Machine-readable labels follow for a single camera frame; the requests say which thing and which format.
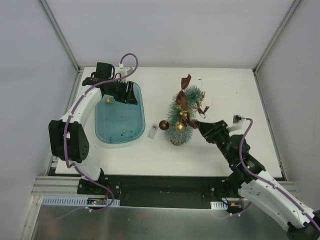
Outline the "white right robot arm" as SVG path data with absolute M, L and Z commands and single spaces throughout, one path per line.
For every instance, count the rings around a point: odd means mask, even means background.
M 294 197 L 250 154 L 246 142 L 249 128 L 244 134 L 230 134 L 224 120 L 195 124 L 202 137 L 216 145 L 228 162 L 232 171 L 225 184 L 228 196 L 240 195 L 256 205 L 286 231 L 290 240 L 320 238 L 320 212 Z

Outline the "small frosted green christmas tree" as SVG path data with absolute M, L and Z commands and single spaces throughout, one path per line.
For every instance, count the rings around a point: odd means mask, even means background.
M 200 87 L 196 85 L 188 86 L 183 90 L 185 92 L 188 105 L 194 104 L 199 101 L 201 98 L 201 90 Z M 186 113 L 187 116 L 181 116 L 180 111 L 176 109 L 176 100 L 177 94 L 172 97 L 172 102 L 168 108 L 167 121 L 169 122 L 169 128 L 164 131 L 166 139 L 175 146 L 182 146 L 189 142 L 193 135 L 194 123 L 196 121 L 196 114 L 199 114 L 196 110 L 191 111 L 191 113 Z M 185 129 L 183 132 L 177 132 L 175 130 L 176 122 L 181 122 L 185 125 Z

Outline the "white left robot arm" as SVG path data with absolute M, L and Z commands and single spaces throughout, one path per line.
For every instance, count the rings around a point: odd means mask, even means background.
M 75 168 L 83 179 L 89 181 L 88 188 L 96 195 L 105 191 L 106 183 L 100 179 L 101 168 L 89 155 L 90 144 L 84 130 L 89 115 L 105 95 L 124 104 L 138 103 L 133 82 L 125 81 L 136 69 L 129 70 L 122 63 L 119 69 L 121 76 L 116 77 L 113 65 L 97 63 L 96 70 L 82 81 L 80 95 L 70 109 L 48 125 L 52 155 L 65 161 L 67 168 Z

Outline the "brown matte ball ornament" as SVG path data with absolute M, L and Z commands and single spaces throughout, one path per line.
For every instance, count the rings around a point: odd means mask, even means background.
M 170 124 L 167 120 L 161 120 L 158 126 L 161 130 L 166 131 L 169 128 Z

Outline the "teal transparent plastic bin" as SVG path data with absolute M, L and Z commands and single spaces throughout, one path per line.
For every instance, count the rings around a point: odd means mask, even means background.
M 103 95 L 95 105 L 95 134 L 106 144 L 124 144 L 137 140 L 145 131 L 145 114 L 140 86 L 134 83 L 134 95 L 138 104 L 125 104 L 115 101 L 115 83 L 111 90 Z M 106 97 L 112 99 L 111 104 L 105 102 Z

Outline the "gold glitter ball ornament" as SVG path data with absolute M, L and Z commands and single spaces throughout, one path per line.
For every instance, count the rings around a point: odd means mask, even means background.
M 107 104 L 111 104 L 113 101 L 112 101 L 112 99 L 111 99 L 110 97 L 106 97 L 106 98 L 105 98 L 105 102 L 106 102 Z

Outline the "gold ball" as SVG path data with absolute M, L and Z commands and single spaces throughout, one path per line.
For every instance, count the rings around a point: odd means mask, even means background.
M 182 122 L 176 122 L 175 124 L 175 130 L 179 133 L 182 133 L 185 130 L 185 125 Z

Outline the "gold berry sprig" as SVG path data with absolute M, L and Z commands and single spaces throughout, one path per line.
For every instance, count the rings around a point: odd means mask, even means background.
M 175 98 L 175 107 L 180 111 L 180 115 L 186 117 L 187 113 L 191 113 L 191 111 L 197 111 L 199 115 L 205 119 L 206 118 L 206 112 L 210 108 L 209 106 L 206 106 L 204 109 L 202 109 L 202 102 L 205 98 L 206 92 L 201 92 L 201 98 L 199 101 L 196 101 L 194 104 L 191 104 L 191 106 L 188 105 L 188 100 L 186 97 L 186 94 L 183 90 L 180 90 Z

